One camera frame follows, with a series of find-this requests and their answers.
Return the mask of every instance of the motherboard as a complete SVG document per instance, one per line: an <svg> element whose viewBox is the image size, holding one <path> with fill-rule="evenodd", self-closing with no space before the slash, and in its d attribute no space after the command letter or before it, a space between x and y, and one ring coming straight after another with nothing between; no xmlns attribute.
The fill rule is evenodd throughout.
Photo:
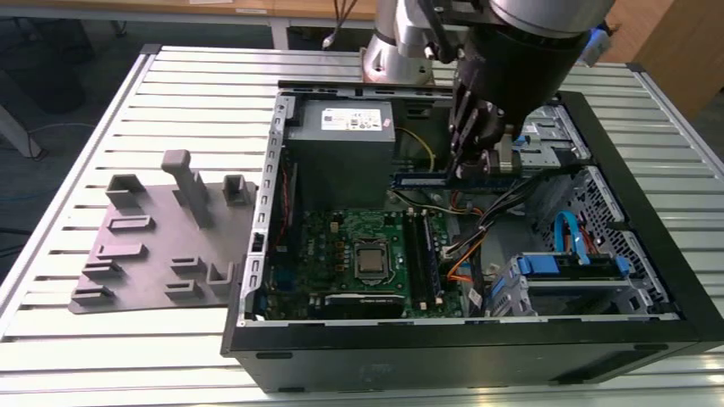
<svg viewBox="0 0 724 407"><path fill-rule="evenodd" d="M457 288L441 274L441 214L306 212L300 227L293 264L273 271L268 318L461 316Z"/></svg>

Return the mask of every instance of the cpu socket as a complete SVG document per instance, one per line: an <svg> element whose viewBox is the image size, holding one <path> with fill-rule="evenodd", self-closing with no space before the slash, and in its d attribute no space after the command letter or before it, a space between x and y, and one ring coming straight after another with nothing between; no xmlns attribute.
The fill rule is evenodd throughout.
<svg viewBox="0 0 724 407"><path fill-rule="evenodd" d="M364 284L374 286L388 275L386 241L384 239L354 241L354 277Z"/></svg>

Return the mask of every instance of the wooden desk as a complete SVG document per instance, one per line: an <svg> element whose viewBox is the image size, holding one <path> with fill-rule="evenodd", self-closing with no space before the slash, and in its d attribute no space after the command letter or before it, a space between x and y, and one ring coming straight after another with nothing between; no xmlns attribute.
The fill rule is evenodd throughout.
<svg viewBox="0 0 724 407"><path fill-rule="evenodd" d="M376 3L377 0L358 0L348 19L372 21L374 19ZM332 0L234 0L232 3L222 4L190 4L189 0L0 0L0 6L58 7L150 13L266 14L312 19L334 18Z"/></svg>
<svg viewBox="0 0 724 407"><path fill-rule="evenodd" d="M373 28L376 0L358 0L345 27ZM234 0L190 4L189 0L0 0L0 16L77 20L268 25L273 47L288 49L289 26L334 26L332 0Z"/></svg>
<svg viewBox="0 0 724 407"><path fill-rule="evenodd" d="M616 0L620 25L604 62L638 62L676 108L693 120L724 87L724 2Z"/></svg>
<svg viewBox="0 0 724 407"><path fill-rule="evenodd" d="M377 0L358 0L348 20L374 20ZM333 0L274 0L273 15L280 17L309 17L314 19L333 19Z"/></svg>
<svg viewBox="0 0 724 407"><path fill-rule="evenodd" d="M1 6L189 14L272 14L273 3L274 0L234 0L224 4L190 4L189 0L0 0Z"/></svg>

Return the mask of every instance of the yellow cable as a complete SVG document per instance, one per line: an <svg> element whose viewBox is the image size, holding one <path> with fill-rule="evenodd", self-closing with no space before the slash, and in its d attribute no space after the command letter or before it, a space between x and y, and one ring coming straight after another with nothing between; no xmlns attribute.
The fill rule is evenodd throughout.
<svg viewBox="0 0 724 407"><path fill-rule="evenodd" d="M432 153L432 148L429 148L429 145L425 143L425 141L421 139L421 137L417 136L414 133L412 133L408 129L405 129L402 127L394 127L394 130L404 131L409 136L412 136L414 138L414 140L417 140L420 145L424 147L425 151L428 152L428 156L429 156L429 172L432 172L433 169L434 169L434 153Z"/></svg>

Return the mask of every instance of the metal table surface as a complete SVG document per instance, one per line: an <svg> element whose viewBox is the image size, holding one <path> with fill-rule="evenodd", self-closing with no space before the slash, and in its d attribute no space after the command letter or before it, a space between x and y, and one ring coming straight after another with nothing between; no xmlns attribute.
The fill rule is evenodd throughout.
<svg viewBox="0 0 724 407"><path fill-rule="evenodd" d="M65 309L116 173L172 183L162 151L192 151L205 181L257 180L278 79L358 81L356 53L164 47L141 55L0 288L0 405L720 405L724 348L594 386L264 394L220 357L226 310L74 316ZM452 67L436 67L449 84ZM646 75L576 67L582 92L717 306L724 307L721 162Z"/></svg>

